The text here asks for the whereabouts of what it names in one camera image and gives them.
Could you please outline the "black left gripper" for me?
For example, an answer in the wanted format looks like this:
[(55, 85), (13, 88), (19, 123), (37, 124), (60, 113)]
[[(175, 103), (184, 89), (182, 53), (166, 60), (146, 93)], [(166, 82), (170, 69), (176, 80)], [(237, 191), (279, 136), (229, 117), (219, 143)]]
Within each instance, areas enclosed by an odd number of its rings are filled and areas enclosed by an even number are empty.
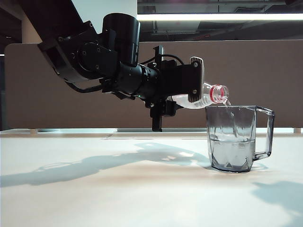
[(144, 67), (144, 102), (146, 105), (160, 105), (169, 96), (188, 95), (190, 103), (202, 99), (204, 92), (204, 61), (200, 57), (190, 58), (184, 64), (180, 58), (164, 54), (164, 47), (154, 47), (152, 60)]

